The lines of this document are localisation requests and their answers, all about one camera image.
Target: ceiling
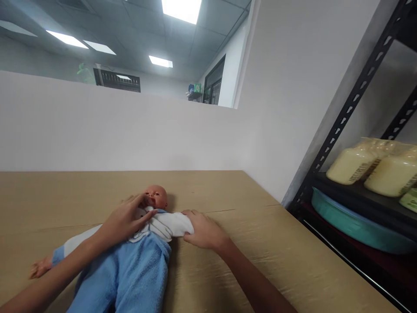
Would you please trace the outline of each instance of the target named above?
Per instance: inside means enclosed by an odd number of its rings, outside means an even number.
[[[202,0],[193,25],[163,14],[161,0],[0,0],[0,20],[37,37],[2,27],[0,36],[87,62],[195,82],[247,18],[250,2]],[[116,55],[67,45],[45,30],[105,44]],[[171,60],[173,68],[151,64],[149,55]]]

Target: doll hand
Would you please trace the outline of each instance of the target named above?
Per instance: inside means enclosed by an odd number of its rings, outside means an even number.
[[[53,255],[48,255],[44,259],[32,264],[29,279],[39,278],[52,268]]]

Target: window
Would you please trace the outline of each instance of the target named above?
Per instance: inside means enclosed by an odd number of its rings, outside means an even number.
[[[97,86],[140,92],[140,79],[136,76],[98,70],[95,68],[94,77],[96,78]]]
[[[218,105],[220,87],[222,85],[223,68],[225,67],[226,55],[214,66],[204,80],[203,102]]]

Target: baby doll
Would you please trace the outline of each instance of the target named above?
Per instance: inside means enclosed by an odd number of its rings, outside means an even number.
[[[159,212],[128,241],[109,249],[81,272],[68,312],[107,312],[111,306],[120,312],[161,310],[171,253],[167,243],[186,232],[193,234],[194,229],[187,216],[164,211],[168,203],[163,187],[149,186],[145,194],[152,206],[138,208],[136,218],[150,210]],[[30,278],[41,277],[100,227],[69,239],[33,264]]]

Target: white bottle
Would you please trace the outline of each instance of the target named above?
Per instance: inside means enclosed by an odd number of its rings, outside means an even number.
[[[370,150],[372,145],[366,138],[355,147],[343,150],[327,171],[327,178],[343,185],[360,179],[376,159],[376,154]]]
[[[384,158],[365,181],[365,187],[383,196],[403,195],[417,181],[417,146],[399,156]]]
[[[366,180],[372,174],[381,160],[394,152],[396,145],[396,141],[379,139],[377,143],[372,147],[372,151],[375,153],[377,158],[366,171],[366,173],[362,175],[361,180]]]

